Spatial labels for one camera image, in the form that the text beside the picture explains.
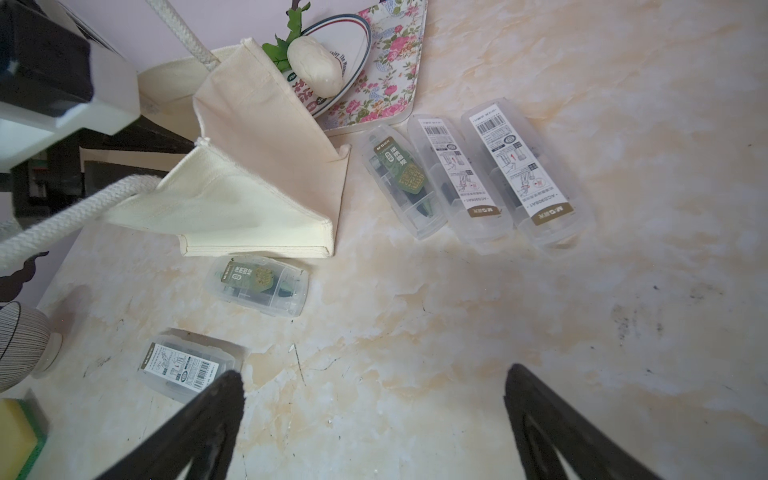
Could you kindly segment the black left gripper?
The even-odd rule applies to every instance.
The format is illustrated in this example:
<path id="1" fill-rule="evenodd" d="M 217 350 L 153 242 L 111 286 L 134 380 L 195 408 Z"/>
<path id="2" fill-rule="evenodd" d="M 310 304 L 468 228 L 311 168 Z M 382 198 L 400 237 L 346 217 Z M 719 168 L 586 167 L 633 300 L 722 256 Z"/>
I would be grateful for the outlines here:
<path id="1" fill-rule="evenodd" d="M 144 116 L 112 136 L 82 129 L 10 170 L 13 216 L 28 228 L 126 177 L 165 176 L 157 169 L 82 160 L 83 149 L 187 154 L 193 148 L 192 141 Z"/>

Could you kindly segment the cream canvas tote bag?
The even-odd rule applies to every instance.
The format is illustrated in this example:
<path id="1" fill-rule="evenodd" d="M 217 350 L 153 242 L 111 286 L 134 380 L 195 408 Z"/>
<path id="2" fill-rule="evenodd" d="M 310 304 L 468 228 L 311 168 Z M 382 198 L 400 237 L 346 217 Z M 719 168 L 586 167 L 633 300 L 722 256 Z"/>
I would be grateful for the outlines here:
<path id="1" fill-rule="evenodd" d="M 329 258 L 350 156 L 335 148 L 252 39 L 215 56 L 167 1 L 152 8 L 208 70 L 194 148 L 165 176 L 131 175 L 1 237 L 12 267 L 99 219 L 178 237 L 188 256 Z"/>

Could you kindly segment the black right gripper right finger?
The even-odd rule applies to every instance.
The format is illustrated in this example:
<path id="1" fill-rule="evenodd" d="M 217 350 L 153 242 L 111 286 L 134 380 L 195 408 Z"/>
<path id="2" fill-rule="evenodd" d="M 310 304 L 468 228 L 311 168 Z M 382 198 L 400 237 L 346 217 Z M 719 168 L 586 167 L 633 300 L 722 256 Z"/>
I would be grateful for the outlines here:
<path id="1" fill-rule="evenodd" d="M 656 479 L 527 367 L 507 373 L 504 403 L 528 479 Z"/>

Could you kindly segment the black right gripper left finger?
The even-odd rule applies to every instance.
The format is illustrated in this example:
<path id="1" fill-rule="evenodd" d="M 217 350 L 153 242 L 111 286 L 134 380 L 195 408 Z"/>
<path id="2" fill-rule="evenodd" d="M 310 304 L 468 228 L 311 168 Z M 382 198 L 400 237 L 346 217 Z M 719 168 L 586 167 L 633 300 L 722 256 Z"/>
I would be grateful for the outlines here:
<path id="1" fill-rule="evenodd" d="M 224 372 L 102 479 L 224 479 L 244 414 L 240 373 Z"/>

